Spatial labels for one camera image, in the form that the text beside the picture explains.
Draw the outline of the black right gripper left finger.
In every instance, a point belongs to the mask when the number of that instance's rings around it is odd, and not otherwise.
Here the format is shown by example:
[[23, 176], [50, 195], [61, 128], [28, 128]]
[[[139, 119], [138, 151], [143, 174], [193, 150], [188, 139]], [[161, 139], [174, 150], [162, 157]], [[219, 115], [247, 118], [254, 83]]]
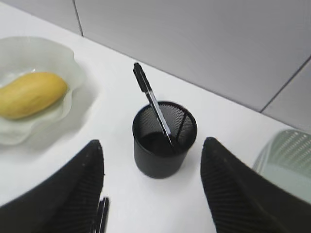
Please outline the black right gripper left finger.
[[91, 140], [56, 173], [0, 208], [2, 233], [92, 233], [104, 184], [104, 156]]

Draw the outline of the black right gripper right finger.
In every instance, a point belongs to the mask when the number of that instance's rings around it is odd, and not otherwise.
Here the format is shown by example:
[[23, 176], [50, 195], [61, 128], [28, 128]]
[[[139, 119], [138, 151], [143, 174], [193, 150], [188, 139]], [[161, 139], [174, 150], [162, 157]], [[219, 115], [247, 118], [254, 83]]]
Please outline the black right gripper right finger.
[[201, 180], [218, 233], [309, 233], [311, 205], [256, 173], [214, 137], [201, 156]]

